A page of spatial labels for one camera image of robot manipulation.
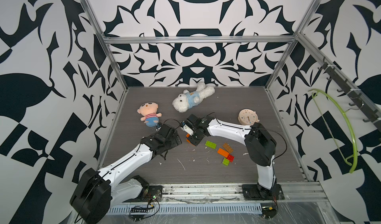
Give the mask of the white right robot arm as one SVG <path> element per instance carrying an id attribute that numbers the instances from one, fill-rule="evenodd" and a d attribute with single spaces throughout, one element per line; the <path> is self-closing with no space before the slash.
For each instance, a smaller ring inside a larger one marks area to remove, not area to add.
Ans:
<path id="1" fill-rule="evenodd" d="M 197 146 L 205 136 L 223 137 L 245 145 L 250 159 L 257 164 L 259 188 L 271 190 L 276 182 L 274 160 L 276 141 L 260 123 L 239 125 L 206 116 L 191 114 L 180 122 L 187 133 L 187 140 Z"/>

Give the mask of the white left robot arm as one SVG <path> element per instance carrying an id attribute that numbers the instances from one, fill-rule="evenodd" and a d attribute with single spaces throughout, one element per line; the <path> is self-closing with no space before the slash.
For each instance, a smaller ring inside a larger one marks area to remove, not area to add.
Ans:
<path id="1" fill-rule="evenodd" d="M 69 202 L 77 212 L 76 221 L 97 224 L 112 206 L 137 198 L 145 180 L 134 177 L 125 184 L 121 182 L 143 164 L 181 143 L 177 129 L 163 124 L 116 162 L 99 170 L 89 168 L 79 179 Z"/>

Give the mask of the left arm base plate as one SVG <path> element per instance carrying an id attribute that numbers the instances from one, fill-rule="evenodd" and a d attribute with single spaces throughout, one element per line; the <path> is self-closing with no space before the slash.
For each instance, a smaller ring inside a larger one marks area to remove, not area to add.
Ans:
<path id="1" fill-rule="evenodd" d="M 135 198 L 130 199 L 129 202 L 145 202 L 149 201 L 151 198 L 155 198 L 158 201 L 161 201 L 163 194 L 163 186 L 162 185 L 153 185 L 144 187 L 141 194 Z"/>

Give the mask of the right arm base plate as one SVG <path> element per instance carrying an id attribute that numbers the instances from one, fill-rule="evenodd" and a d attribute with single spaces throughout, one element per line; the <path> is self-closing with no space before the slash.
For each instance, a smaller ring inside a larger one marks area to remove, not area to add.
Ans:
<path id="1" fill-rule="evenodd" d="M 275 184 L 272 189 L 266 189 L 259 184 L 243 184 L 242 192 L 245 200 L 284 200 L 285 196 L 280 184 Z"/>

